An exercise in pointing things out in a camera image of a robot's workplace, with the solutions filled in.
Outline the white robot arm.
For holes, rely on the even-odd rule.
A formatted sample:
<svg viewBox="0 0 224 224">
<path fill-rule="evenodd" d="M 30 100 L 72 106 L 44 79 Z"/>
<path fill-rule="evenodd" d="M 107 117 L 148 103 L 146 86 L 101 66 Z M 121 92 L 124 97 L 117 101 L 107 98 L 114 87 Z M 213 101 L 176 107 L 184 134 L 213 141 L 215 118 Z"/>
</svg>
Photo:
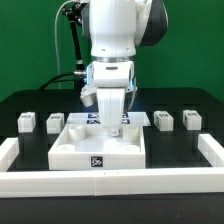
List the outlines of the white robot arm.
<svg viewBox="0 0 224 224">
<path fill-rule="evenodd" d="M 100 124 L 117 136 L 125 95 L 136 91 L 132 57 L 138 46 L 153 46 L 165 35 L 166 8 L 163 0 L 87 0 L 82 16 L 92 62 L 81 100 L 97 103 Z"/>
</svg>

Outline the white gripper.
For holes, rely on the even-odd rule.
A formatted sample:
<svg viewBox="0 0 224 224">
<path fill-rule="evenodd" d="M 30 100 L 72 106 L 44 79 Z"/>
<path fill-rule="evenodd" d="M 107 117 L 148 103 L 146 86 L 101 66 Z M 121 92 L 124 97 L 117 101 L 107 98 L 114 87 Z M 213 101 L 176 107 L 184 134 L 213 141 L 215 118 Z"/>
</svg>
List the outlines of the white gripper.
<svg viewBox="0 0 224 224">
<path fill-rule="evenodd" d="M 100 123 L 112 131 L 112 136 L 118 136 L 126 90 L 134 77 L 134 63 L 93 61 L 91 77 L 96 88 Z"/>
</svg>

